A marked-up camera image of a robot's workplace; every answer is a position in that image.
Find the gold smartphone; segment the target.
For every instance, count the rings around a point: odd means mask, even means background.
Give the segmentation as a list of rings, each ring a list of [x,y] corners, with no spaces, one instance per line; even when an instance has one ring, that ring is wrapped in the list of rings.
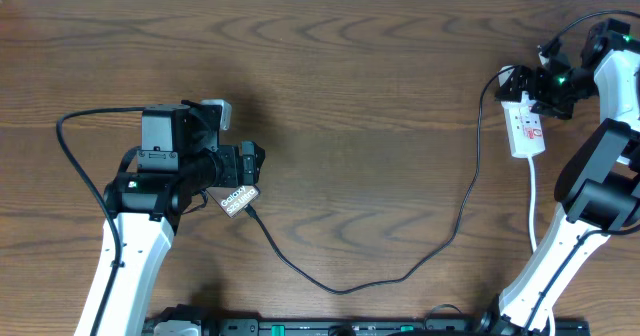
[[[259,188],[253,185],[243,185],[237,188],[210,187],[206,191],[231,219],[260,196]]]

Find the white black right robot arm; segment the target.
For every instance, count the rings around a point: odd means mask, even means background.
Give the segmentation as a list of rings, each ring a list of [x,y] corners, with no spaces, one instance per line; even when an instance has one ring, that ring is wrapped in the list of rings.
[[[580,100],[598,97],[600,124],[560,173],[551,225],[477,334],[558,334],[552,308],[580,267],[610,237],[639,230],[639,41],[623,14],[598,12],[577,67],[555,35],[539,46],[539,67],[505,66],[495,76],[517,158],[542,152],[540,117],[569,120]]]

